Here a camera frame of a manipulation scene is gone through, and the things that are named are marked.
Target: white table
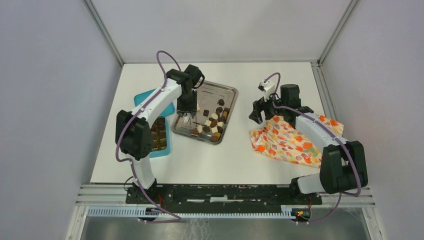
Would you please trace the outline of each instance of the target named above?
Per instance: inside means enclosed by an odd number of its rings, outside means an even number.
[[[292,178],[319,172],[317,168],[263,156],[252,149],[249,138],[249,130],[259,128],[248,118],[253,101],[262,95],[258,89],[259,82],[274,72],[281,73],[280,84],[299,85],[302,105],[309,106],[317,114],[324,114],[309,63],[193,64],[200,68],[207,81],[236,88],[238,98],[220,144],[210,145],[170,133],[170,155],[150,159],[158,183],[289,184]],[[166,71],[176,68],[174,64],[164,64],[164,67]],[[128,162],[119,163],[115,160],[116,115],[122,109],[131,110],[135,106],[134,96],[155,89],[162,77],[158,64],[124,65],[98,151],[92,183],[123,183],[132,175]],[[175,116],[167,117],[169,125]]]

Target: white surface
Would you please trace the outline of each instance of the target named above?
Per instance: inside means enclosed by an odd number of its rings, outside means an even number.
[[[0,239],[63,240],[120,66],[83,1],[0,1]]]
[[[316,60],[350,0],[93,0],[124,62]]]
[[[324,62],[387,239],[423,239],[424,1],[360,1]]]
[[[317,168],[277,161],[255,152],[249,130],[259,126],[248,118],[252,103],[263,93],[260,81],[279,71],[281,84],[298,84],[302,104],[323,114],[317,85],[309,63],[193,63],[207,81],[238,90],[231,119],[223,140],[210,145],[170,133],[171,153],[152,158],[151,167],[159,183],[175,184],[289,184],[291,179],[318,173]],[[175,68],[165,64],[166,70]],[[134,96],[156,88],[163,74],[157,64],[126,64],[104,131],[91,182],[123,183],[131,176],[128,162],[115,160],[115,124],[117,113],[134,107]],[[167,117],[171,125],[176,114]]]

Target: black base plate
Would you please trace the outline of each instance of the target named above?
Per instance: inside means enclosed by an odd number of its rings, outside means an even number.
[[[164,208],[166,203],[167,210],[187,214],[281,213],[281,205],[323,204],[317,194],[294,195],[288,185],[153,184],[147,194],[157,204],[160,195],[164,200],[161,207]],[[225,197],[228,199],[225,202],[214,200]],[[134,183],[128,188],[125,202],[149,204]]]

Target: teal container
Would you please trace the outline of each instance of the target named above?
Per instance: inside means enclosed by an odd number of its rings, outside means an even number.
[[[150,91],[146,91],[146,92],[140,93],[140,94],[137,94],[134,97],[134,104],[136,106],[139,105],[139,104],[141,104],[145,99],[147,99],[150,96],[151,93],[153,93],[153,91],[154,91],[154,89],[153,90],[150,90]],[[175,112],[175,107],[174,107],[174,104],[171,102],[160,113],[160,115],[157,118],[157,120],[155,121],[155,123],[157,123],[158,120],[161,119],[161,117],[164,117],[165,118],[166,116],[169,116],[169,115],[173,114],[174,112]],[[171,153],[170,129],[169,129],[168,122],[167,122],[166,118],[164,119],[164,124],[165,124],[164,130],[165,130],[165,133],[166,133],[166,135],[165,135],[166,136],[166,147],[163,147],[165,141],[163,139],[163,135],[161,135],[162,134],[162,130],[159,130],[159,129],[162,129],[162,127],[161,126],[158,126],[156,129],[152,129],[152,133],[153,133],[152,134],[152,137],[153,137],[154,141],[156,141],[156,143],[158,144],[158,146],[160,146],[159,148],[162,148],[162,150],[161,149],[152,150],[150,152],[150,155],[149,155],[150,158],[163,157],[163,156],[169,155]]]

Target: metal tray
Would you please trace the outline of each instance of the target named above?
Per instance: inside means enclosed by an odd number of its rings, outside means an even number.
[[[225,86],[210,81],[204,81],[203,85],[197,89],[197,104],[199,104],[200,106],[200,111],[197,111],[196,116],[194,118],[190,118],[190,121],[188,123],[184,123],[183,119],[177,115],[177,117],[172,123],[172,131],[176,134],[183,135],[188,138],[202,141],[208,144],[219,144],[224,138],[238,95],[239,91],[237,91],[237,89],[235,89],[234,87]],[[220,99],[224,100],[224,106],[218,105],[218,100]],[[215,110],[218,107],[222,107],[223,109],[229,108],[228,117],[224,124],[219,140],[217,142],[211,142],[209,140],[209,138],[213,135],[212,131],[203,131],[199,134],[198,137],[192,136],[191,130],[197,128],[199,124],[205,126],[206,120],[211,117],[212,113],[215,113]],[[204,110],[209,110],[209,116],[203,116]]]

